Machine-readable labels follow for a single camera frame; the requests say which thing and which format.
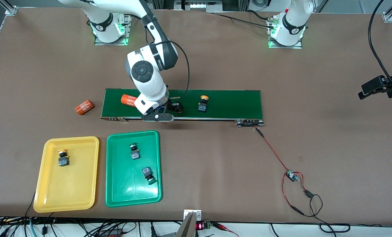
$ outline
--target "table surface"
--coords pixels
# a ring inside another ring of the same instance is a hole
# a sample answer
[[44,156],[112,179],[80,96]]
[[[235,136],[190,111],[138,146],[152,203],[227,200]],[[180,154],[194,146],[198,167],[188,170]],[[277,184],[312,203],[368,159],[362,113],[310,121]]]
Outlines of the table surface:
[[[269,49],[264,28],[218,15],[155,14],[189,56],[190,89],[262,91],[261,130],[286,165],[305,175],[307,189],[321,196],[321,219],[392,224],[392,99],[357,96],[363,83],[382,74],[367,42],[370,15],[313,14],[299,50]],[[250,13],[230,15],[261,23]],[[69,8],[19,9],[6,18],[0,33],[0,216],[24,215],[48,139],[97,136],[95,205],[54,216],[179,220],[184,209],[202,209],[203,218],[216,221],[317,222],[286,204],[284,168],[252,128],[99,119],[105,88],[134,88],[125,57],[146,43],[134,21],[128,46],[94,46],[85,23],[80,9]],[[372,33],[392,73],[392,24],[376,17]],[[181,52],[162,76],[171,89],[185,87]],[[79,116],[74,107],[87,99],[95,108]],[[162,200],[108,208],[107,137],[149,129],[160,135]],[[299,183],[286,182],[286,194],[308,212]]]

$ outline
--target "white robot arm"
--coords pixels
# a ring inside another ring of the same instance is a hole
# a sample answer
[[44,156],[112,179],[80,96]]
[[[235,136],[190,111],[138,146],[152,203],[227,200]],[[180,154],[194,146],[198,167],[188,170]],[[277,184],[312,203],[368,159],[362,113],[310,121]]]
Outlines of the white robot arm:
[[[170,102],[167,87],[160,75],[160,71],[175,66],[178,60],[177,50],[169,42],[156,16],[144,0],[59,1],[67,6],[81,7],[89,20],[94,23],[92,24],[92,28],[98,29],[99,26],[104,27],[103,29],[101,28],[101,31],[97,32],[98,38],[100,38],[100,35],[104,37],[113,34],[110,31],[114,27],[110,27],[108,24],[115,18],[116,14],[113,13],[132,15],[140,19],[142,25],[154,38],[154,42],[127,55],[125,69],[141,93],[134,102],[134,105],[143,115],[147,115],[163,105],[165,105],[164,110],[173,109],[176,112],[182,111],[181,106]],[[168,115],[165,119],[162,119],[162,121],[166,120],[173,120],[173,116]]]
[[312,0],[291,0],[288,12],[281,12],[276,16],[279,23],[272,31],[271,37],[281,45],[295,45],[302,37],[305,24],[312,12]]

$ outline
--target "green tray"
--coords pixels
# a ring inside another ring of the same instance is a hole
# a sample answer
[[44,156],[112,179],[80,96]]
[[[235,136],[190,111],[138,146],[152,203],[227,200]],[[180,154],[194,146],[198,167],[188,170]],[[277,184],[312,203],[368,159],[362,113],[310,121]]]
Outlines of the green tray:
[[[131,159],[129,144],[136,143],[140,158]],[[149,185],[142,169],[149,166],[156,183]],[[158,202],[162,198],[159,135],[157,131],[112,134],[107,138],[105,204],[123,207]]]
[[[184,90],[169,90],[169,93],[170,97],[181,96]],[[102,119],[141,119],[142,115],[135,107],[121,103],[123,94],[137,97],[139,91],[136,89],[105,89]],[[202,95],[209,96],[206,113],[198,111]],[[173,113],[175,120],[263,120],[260,91],[188,90],[187,94],[177,101],[183,104],[184,111],[181,114]]]

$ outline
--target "white surface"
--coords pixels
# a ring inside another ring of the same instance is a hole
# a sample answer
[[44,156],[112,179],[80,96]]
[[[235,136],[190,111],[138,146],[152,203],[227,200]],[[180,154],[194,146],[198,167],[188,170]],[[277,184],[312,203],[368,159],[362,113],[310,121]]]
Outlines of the white surface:
[[[272,232],[270,224],[250,224],[250,223],[222,223],[224,226],[229,228],[231,231],[236,232],[240,237],[275,237]],[[34,225],[35,232],[41,237],[41,228],[43,225]],[[90,231],[93,228],[99,226],[99,224],[86,224],[86,229]],[[48,227],[47,237],[55,237],[50,226]],[[57,237],[82,237],[85,236],[85,231],[78,225],[74,224],[57,224],[53,225],[56,231]],[[123,231],[129,231],[134,227],[133,223],[125,225]],[[144,222],[140,224],[142,237],[150,237],[150,223]],[[169,234],[176,232],[180,227],[174,222],[155,222],[155,231],[159,235]],[[344,227],[336,226],[335,230],[342,230]],[[274,229],[280,237],[331,237],[332,234],[326,234],[319,230],[318,225],[296,225],[296,224],[274,224]],[[29,225],[26,226],[26,232],[28,236],[33,236],[30,231]],[[233,233],[218,230],[212,227],[199,231],[200,237],[205,237],[211,234],[215,234],[214,237],[236,237]],[[23,227],[18,228],[14,237],[24,237]],[[139,237],[139,225],[132,232],[123,235],[124,237]],[[392,237],[392,227],[367,227],[367,226],[352,226],[351,231],[348,233],[337,234],[339,237]]]

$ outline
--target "gray floor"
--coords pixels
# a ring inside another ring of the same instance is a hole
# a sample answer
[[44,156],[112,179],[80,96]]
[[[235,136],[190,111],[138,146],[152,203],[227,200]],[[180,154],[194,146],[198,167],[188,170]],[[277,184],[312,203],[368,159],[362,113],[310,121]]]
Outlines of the gray floor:
[[[8,0],[12,5],[18,7],[63,7],[64,5],[59,3],[57,0]],[[330,0],[323,12],[327,13],[361,13],[359,2],[363,2],[366,13],[373,12],[376,4],[379,0]],[[283,11],[290,4],[290,0],[272,0],[269,7],[258,7],[254,4],[250,4],[250,9],[255,11],[264,12],[280,12]],[[392,6],[392,0],[385,0],[380,6],[378,13],[387,10]],[[4,18],[4,10],[0,6],[0,25]]]

